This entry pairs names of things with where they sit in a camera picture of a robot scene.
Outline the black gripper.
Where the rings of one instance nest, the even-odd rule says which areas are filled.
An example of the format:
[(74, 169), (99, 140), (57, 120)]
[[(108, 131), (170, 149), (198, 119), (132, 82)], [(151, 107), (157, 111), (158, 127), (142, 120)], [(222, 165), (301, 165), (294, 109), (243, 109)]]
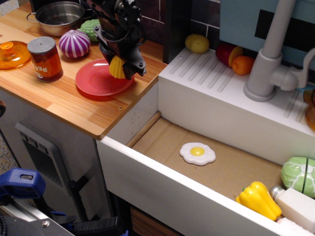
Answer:
[(131, 80), (135, 74), (140, 76), (146, 74), (146, 63), (139, 49), (146, 38), (142, 38), (142, 30), (138, 25), (118, 38), (114, 38), (111, 34), (102, 30), (100, 25), (94, 26), (93, 30), (99, 40), (99, 49), (108, 64), (111, 64), (114, 56), (120, 57), (125, 62), (123, 73), (126, 79)]

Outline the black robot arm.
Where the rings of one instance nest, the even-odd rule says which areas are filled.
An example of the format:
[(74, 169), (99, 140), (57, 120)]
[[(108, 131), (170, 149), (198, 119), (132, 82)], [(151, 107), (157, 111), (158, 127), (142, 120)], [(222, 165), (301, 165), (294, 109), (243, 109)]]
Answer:
[(134, 0), (87, 0), (97, 15), (99, 25), (93, 27), (99, 49), (111, 64), (115, 56), (123, 60), (123, 73), (130, 80), (136, 73), (146, 74), (146, 63), (139, 46), (147, 39), (140, 23), (141, 8)]

